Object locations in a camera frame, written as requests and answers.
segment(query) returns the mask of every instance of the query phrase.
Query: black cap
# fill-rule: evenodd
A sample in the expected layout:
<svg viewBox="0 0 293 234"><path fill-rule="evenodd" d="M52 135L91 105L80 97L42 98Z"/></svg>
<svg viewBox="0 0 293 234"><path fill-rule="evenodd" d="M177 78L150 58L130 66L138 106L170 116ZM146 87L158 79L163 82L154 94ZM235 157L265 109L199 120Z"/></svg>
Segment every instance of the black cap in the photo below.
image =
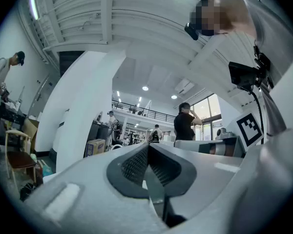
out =
<svg viewBox="0 0 293 234"><path fill-rule="evenodd" d="M23 51L19 51L19 52L16 53L16 55L18 56L19 63L21 64L21 66L23 66L24 59L25 59L24 52Z"/></svg>

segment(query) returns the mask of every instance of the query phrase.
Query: white pillar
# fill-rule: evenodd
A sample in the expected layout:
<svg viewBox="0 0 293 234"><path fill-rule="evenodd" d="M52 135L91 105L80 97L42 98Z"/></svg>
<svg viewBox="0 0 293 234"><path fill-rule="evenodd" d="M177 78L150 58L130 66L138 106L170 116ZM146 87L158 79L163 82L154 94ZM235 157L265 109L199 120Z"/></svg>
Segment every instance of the white pillar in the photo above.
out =
<svg viewBox="0 0 293 234"><path fill-rule="evenodd" d="M91 123L100 111L103 122L112 108L112 79L126 58L126 43L121 43L93 66L80 84L63 125L57 154L57 172L61 172L84 156Z"/></svg>
<svg viewBox="0 0 293 234"><path fill-rule="evenodd" d="M126 126L127 126L127 120L128 120L128 117L125 117L124 123L123 123L123 133L121 134L119 139L124 139L124 134L125 134Z"/></svg>

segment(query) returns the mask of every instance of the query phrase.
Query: floor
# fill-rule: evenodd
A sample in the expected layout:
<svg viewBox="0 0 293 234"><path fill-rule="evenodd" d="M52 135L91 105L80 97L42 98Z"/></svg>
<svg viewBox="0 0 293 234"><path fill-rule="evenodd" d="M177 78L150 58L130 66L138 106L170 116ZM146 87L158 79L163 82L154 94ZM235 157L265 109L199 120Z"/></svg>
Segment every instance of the floor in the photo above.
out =
<svg viewBox="0 0 293 234"><path fill-rule="evenodd" d="M9 195L11 195L14 198L19 199L20 189L26 185L26 183L33 183L33 181L30 179L28 175L26 175L22 170L18 170L15 172L15 179L18 186L19 191L15 188L15 184L12 177L12 172L10 171L10 179L7 177L7 171L6 171L6 165L5 165L5 147L0 146L0 184L2 185L2 188L5 190L5 192Z"/></svg>

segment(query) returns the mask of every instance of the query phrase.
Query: cardboard box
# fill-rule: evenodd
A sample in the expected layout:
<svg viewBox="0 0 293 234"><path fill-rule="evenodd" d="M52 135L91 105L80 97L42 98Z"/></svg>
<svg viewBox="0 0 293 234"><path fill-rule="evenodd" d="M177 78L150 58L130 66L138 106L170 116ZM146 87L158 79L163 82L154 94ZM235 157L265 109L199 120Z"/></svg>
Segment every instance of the cardboard box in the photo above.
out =
<svg viewBox="0 0 293 234"><path fill-rule="evenodd" d="M94 139L90 140L86 144L85 157L101 154L104 152L105 140L104 139Z"/></svg>
<svg viewBox="0 0 293 234"><path fill-rule="evenodd" d="M39 122L33 119L26 118L22 128L23 133L30 137L30 150L33 152L35 150L36 135L38 130Z"/></svg>

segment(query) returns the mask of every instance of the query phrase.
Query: wooden chair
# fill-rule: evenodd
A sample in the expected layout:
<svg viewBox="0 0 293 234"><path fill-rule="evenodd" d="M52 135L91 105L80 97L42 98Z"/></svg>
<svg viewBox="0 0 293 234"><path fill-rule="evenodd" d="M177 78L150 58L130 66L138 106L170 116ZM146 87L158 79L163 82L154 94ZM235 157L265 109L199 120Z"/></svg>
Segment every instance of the wooden chair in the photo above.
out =
<svg viewBox="0 0 293 234"><path fill-rule="evenodd" d="M9 134L14 134L17 136L23 136L25 137L25 152L19 151L19 152L8 152L8 135ZM28 153L26 153L27 150L27 141L30 139L30 137L27 134L24 134L23 132L17 131L17 130L9 130L5 132L5 162L6 162L6 171L8 173L8 178L10 178L9 174L9 169L8 169L8 164L11 166L12 170L12 175L13 175L13 180L16 189L18 190L18 186L16 184L15 180L15 174L14 171L17 169L27 169L27 168L33 168L34 169L34 182L36 184L36 171L35 171L35 166L36 163L35 161L30 157Z"/></svg>

